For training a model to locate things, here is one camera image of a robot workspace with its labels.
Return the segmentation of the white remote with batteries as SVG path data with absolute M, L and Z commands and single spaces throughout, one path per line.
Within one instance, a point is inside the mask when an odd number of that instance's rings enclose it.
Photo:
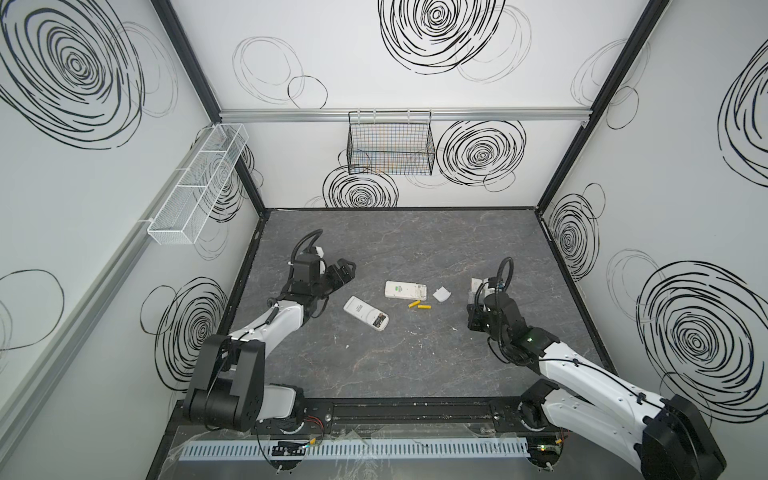
M 428 289 L 425 284 L 386 281 L 384 295 L 390 299 L 425 301 L 428 296 Z

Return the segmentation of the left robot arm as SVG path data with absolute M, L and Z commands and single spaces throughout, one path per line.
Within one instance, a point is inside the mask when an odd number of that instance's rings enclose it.
M 183 402 L 190 422 L 239 432 L 266 420 L 302 422 L 303 390 L 267 383 L 267 357 L 355 278 L 357 265 L 346 259 L 328 264 L 310 248 L 289 266 L 286 284 L 265 313 L 233 333 L 203 342 Z

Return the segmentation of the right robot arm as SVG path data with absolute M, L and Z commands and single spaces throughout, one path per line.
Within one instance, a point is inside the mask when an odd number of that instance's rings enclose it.
M 504 291 L 481 283 L 468 327 L 486 334 L 504 363 L 539 377 L 518 414 L 531 431 L 569 430 L 624 460 L 646 479 L 717 479 L 727 460 L 688 399 L 644 390 L 589 361 L 554 334 L 531 327 Z

